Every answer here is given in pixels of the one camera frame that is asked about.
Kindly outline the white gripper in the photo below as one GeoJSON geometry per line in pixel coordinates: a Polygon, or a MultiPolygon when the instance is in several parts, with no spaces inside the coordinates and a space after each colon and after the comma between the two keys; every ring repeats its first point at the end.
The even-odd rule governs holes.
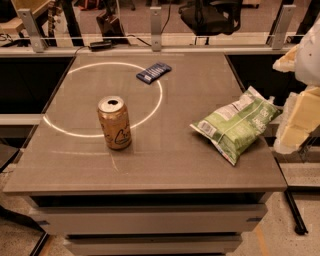
{"type": "MultiPolygon", "coordinates": [[[[306,85],[320,86],[320,20],[317,20],[301,39],[276,60],[273,69],[294,72],[297,80],[306,85]]],[[[307,87],[301,93],[290,93],[276,133],[274,149],[277,153],[297,151],[309,135],[320,125],[320,88],[307,87]]]]}

